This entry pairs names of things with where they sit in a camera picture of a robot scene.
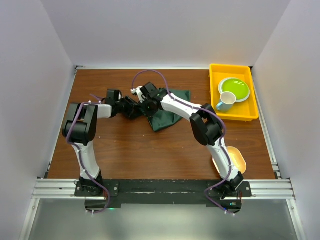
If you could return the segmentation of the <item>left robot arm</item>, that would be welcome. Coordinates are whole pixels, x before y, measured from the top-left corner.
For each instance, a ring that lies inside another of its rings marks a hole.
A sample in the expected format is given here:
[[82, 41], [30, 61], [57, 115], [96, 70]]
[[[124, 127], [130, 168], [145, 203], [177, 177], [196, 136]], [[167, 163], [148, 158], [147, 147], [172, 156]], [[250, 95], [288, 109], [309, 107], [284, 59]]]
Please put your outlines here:
[[62, 135], [75, 151], [80, 167], [78, 187], [92, 196], [108, 196], [101, 169], [98, 166], [94, 139], [99, 119], [122, 114], [128, 119], [142, 115], [139, 103], [129, 96], [122, 96], [117, 89], [110, 89], [106, 97], [93, 96], [96, 102], [71, 103], [62, 124]]

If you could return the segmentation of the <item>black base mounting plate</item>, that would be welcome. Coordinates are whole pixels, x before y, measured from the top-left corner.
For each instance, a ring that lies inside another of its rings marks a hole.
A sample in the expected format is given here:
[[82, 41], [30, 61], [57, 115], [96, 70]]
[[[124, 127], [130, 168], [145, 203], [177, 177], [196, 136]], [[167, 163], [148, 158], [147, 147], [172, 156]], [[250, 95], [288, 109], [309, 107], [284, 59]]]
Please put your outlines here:
[[105, 205], [109, 208], [121, 208], [125, 204], [152, 205], [205, 205], [214, 207], [216, 203], [227, 210], [238, 211], [242, 200], [252, 196], [248, 181], [242, 182], [233, 195], [225, 195], [212, 186], [218, 180], [164, 180], [164, 179], [105, 179], [103, 185], [108, 190], [107, 196], [81, 191], [76, 180], [76, 197], [85, 198], [87, 210], [99, 210]]

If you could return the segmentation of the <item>green plate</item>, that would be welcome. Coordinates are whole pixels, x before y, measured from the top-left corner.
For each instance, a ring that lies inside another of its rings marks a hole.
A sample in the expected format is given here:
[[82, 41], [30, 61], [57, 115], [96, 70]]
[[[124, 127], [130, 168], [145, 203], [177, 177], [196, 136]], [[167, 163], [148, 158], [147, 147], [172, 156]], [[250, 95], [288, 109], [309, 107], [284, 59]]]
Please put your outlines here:
[[237, 103], [246, 101], [251, 94], [249, 86], [243, 80], [235, 77], [224, 78], [218, 84], [218, 91], [220, 94], [232, 92], [236, 96]]

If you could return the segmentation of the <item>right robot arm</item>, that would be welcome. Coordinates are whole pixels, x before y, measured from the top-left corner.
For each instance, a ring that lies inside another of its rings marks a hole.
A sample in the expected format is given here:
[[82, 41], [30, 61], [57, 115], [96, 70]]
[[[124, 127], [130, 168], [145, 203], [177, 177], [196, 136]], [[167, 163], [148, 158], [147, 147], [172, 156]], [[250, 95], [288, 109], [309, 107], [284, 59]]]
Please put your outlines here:
[[215, 188], [230, 197], [241, 190], [244, 177], [227, 150], [224, 140], [226, 126], [210, 104], [191, 103], [166, 89], [159, 90], [151, 82], [132, 89], [131, 92], [138, 96], [142, 108], [150, 116], [162, 110], [188, 120], [194, 138], [199, 144], [207, 147], [219, 172], [221, 182], [217, 183]]

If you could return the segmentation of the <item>cream square bowl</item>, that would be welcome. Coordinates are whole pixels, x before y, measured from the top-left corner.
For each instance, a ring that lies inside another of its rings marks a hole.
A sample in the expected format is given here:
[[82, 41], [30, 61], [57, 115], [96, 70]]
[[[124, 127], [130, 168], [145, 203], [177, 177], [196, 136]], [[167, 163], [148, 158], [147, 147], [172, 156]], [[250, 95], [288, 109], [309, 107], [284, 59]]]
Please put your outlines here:
[[[232, 163], [232, 168], [237, 168], [236, 172], [240, 171], [242, 174], [247, 169], [247, 164], [241, 152], [233, 146], [227, 146], [226, 151]], [[229, 172], [229, 161], [226, 154], [220, 147], [212, 147], [211, 150], [212, 161], [221, 177], [225, 177]]]

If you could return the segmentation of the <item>dark green cloth napkin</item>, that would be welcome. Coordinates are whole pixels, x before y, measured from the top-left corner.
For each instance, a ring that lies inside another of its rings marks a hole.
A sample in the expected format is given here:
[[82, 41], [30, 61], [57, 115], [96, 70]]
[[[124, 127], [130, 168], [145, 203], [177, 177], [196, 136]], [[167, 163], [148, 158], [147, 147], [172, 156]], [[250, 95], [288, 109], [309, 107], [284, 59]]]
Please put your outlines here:
[[[190, 90], [179, 90], [170, 88], [169, 91], [171, 94], [174, 94], [176, 97], [185, 101], [189, 101], [191, 98]], [[159, 109], [153, 116], [149, 116], [147, 119], [153, 132], [159, 132], [161, 130], [172, 127], [177, 122], [179, 122], [182, 117], [170, 111]]]

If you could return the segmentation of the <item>yellow plastic bin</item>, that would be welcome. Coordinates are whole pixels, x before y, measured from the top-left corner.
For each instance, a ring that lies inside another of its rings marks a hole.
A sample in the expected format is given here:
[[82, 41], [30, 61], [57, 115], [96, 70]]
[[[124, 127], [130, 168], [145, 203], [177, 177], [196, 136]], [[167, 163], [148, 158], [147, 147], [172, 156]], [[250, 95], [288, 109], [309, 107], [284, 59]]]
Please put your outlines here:
[[[221, 119], [251, 122], [259, 118], [250, 67], [212, 63], [209, 81], [211, 105]], [[235, 96], [231, 107], [227, 107], [227, 102], [221, 97], [224, 92]]]

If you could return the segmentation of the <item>white blue mug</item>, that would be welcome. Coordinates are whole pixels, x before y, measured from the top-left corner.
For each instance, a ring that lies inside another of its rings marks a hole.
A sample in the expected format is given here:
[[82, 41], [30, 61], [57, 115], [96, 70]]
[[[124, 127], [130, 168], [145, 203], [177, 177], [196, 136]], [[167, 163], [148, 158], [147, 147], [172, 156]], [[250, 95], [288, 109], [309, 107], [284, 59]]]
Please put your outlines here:
[[216, 109], [219, 112], [226, 113], [233, 107], [236, 100], [237, 98], [232, 92], [225, 91], [220, 95], [219, 102], [216, 105]]

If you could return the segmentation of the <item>aluminium frame rail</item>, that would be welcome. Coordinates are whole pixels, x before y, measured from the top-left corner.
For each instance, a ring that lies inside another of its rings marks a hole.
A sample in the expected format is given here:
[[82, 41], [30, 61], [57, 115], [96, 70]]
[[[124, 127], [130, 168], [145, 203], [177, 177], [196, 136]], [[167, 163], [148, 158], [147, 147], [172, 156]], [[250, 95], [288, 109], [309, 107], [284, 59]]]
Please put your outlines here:
[[32, 195], [24, 235], [30, 240], [303, 240], [289, 180], [269, 179], [271, 164], [245, 174], [238, 192], [216, 206], [228, 168], [213, 144], [194, 137], [189, 109], [153, 132], [143, 116], [99, 118], [95, 158], [109, 200], [81, 190], [79, 165], [64, 138], [47, 179]]

